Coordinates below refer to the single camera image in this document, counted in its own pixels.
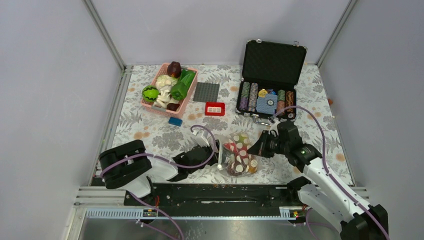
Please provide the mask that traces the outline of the dark purple plum toy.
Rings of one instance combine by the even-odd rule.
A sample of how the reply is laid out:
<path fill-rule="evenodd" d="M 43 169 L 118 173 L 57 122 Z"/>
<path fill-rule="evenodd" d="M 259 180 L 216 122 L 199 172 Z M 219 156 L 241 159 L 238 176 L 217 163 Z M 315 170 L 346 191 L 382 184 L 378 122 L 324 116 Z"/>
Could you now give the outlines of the dark purple plum toy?
<path fill-rule="evenodd" d="M 172 61 L 167 67 L 167 75 L 172 78 L 179 78 L 182 74 L 181 64 L 177 61 Z"/>

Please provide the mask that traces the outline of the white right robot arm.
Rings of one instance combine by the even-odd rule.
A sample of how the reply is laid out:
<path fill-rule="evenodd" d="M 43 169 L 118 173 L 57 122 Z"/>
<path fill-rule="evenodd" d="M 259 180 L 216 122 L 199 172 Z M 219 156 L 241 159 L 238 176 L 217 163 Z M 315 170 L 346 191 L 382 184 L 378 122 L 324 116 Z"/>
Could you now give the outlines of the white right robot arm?
<path fill-rule="evenodd" d="M 371 205 L 346 185 L 327 166 L 324 155 L 303 142 L 292 122 L 275 123 L 264 130 L 247 151 L 271 158 L 284 155 L 303 175 L 287 184 L 287 201 L 305 204 L 319 213 L 339 232 L 343 240 L 388 240 L 388 212 L 380 204 Z"/>

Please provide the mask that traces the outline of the clear zip top bag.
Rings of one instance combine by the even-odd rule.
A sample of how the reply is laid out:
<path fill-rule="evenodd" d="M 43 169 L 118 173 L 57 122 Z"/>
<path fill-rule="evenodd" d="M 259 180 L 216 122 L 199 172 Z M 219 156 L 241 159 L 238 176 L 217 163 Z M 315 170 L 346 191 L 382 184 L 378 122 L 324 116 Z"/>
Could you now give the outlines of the clear zip top bag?
<path fill-rule="evenodd" d="M 217 169 L 228 176 L 240 177 L 254 174 L 258 170 L 258 159 L 248 153 L 252 146 L 245 132 L 228 136 L 219 135 Z"/>

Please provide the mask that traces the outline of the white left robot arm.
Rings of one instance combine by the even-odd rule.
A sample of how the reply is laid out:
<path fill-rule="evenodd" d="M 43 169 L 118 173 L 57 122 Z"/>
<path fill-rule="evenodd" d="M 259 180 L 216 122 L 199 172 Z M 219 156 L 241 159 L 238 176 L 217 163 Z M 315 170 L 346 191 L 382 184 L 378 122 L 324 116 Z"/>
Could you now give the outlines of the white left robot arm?
<path fill-rule="evenodd" d="M 168 160 L 146 153 L 143 141 L 134 140 L 99 155 L 100 177 L 107 189 L 125 189 L 135 194 L 142 205 L 148 206 L 155 200 L 151 177 L 167 182 L 185 180 L 190 174 L 216 164 L 219 148 L 218 141 L 215 147 L 197 145 Z"/>

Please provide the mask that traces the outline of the green watermelon toy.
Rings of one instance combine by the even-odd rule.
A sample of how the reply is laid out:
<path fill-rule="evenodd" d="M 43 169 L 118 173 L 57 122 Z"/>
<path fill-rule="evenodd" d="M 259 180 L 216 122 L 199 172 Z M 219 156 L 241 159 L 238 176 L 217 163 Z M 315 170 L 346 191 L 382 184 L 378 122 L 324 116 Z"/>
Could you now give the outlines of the green watermelon toy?
<path fill-rule="evenodd" d="M 160 91 L 154 85 L 147 85 L 143 88 L 142 99 L 145 102 L 152 103 L 155 102 L 160 95 Z"/>

